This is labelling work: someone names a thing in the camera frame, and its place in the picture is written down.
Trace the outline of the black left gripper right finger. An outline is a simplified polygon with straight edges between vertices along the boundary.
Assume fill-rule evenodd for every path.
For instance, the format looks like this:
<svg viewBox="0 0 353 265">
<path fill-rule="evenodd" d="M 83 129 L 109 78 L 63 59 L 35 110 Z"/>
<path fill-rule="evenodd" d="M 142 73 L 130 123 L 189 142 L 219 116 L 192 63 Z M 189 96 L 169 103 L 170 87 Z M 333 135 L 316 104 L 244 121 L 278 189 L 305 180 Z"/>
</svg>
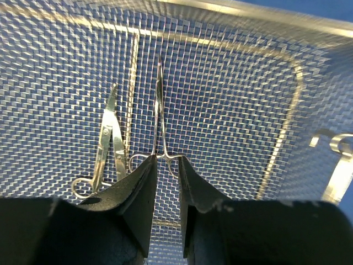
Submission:
<svg viewBox="0 0 353 265">
<path fill-rule="evenodd" d="M 352 224 L 317 200 L 232 200 L 178 159 L 188 264 L 351 264 Z"/>
</svg>

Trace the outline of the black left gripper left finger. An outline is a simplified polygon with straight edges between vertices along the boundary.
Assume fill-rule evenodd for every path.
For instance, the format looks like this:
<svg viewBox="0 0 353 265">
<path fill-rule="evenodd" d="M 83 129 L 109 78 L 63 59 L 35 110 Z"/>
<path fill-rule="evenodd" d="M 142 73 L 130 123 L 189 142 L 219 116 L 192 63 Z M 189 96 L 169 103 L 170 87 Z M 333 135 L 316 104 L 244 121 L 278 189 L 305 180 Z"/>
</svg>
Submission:
<svg viewBox="0 0 353 265">
<path fill-rule="evenodd" d="M 157 157 L 78 205 L 1 199 L 2 264 L 142 264 L 148 256 Z"/>
</svg>

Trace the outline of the steel wire mesh basket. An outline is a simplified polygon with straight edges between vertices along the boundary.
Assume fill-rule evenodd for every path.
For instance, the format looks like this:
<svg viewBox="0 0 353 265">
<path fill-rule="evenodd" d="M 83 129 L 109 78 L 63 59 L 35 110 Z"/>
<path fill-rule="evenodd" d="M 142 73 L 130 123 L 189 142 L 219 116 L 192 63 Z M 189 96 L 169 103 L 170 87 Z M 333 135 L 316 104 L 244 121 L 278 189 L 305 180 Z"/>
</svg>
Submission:
<svg viewBox="0 0 353 265">
<path fill-rule="evenodd" d="M 1 199 L 59 198 L 92 178 L 111 88 L 131 174 L 157 157 L 148 256 L 183 256 L 178 159 L 233 199 L 227 102 L 251 33 L 293 13 L 236 1 L 2 1 Z"/>
</svg>

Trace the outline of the blue surgical wrap cloth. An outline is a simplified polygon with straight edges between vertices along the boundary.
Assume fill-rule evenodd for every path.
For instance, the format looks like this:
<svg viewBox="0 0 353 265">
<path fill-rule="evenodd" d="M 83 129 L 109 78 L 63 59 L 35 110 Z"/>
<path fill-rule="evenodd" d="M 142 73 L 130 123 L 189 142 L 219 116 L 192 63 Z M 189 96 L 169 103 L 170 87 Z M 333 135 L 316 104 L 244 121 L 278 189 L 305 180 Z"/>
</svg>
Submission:
<svg viewBox="0 0 353 265">
<path fill-rule="evenodd" d="M 294 13 L 284 35 L 251 33 L 227 102 L 235 200 L 352 197 L 352 40 L 323 24 L 352 22 L 351 1 L 268 1 Z"/>
</svg>

